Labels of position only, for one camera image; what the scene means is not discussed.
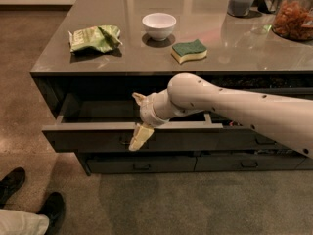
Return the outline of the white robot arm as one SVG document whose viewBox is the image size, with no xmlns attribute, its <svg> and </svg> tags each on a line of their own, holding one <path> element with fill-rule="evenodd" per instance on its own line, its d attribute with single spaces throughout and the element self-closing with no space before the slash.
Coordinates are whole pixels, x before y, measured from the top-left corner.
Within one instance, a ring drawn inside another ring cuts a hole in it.
<svg viewBox="0 0 313 235">
<path fill-rule="evenodd" d="M 313 158 L 312 100 L 221 88 L 190 73 L 173 76 L 159 93 L 133 98 L 142 122 L 135 126 L 131 151 L 171 119 L 211 111 Z"/>
</svg>

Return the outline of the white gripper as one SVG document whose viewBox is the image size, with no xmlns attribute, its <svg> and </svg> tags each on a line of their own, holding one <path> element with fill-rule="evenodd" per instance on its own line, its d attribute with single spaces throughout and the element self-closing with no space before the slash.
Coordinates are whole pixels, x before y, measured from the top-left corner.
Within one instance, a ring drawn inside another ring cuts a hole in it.
<svg viewBox="0 0 313 235">
<path fill-rule="evenodd" d="M 160 118 L 155 109 L 154 103 L 157 100 L 157 94 L 149 96 L 137 92 L 132 93 L 136 104 L 140 106 L 140 118 L 143 123 L 136 123 L 133 136 L 129 144 L 130 151 L 138 151 L 154 134 L 153 127 L 159 127 L 167 123 L 167 120 Z"/>
</svg>

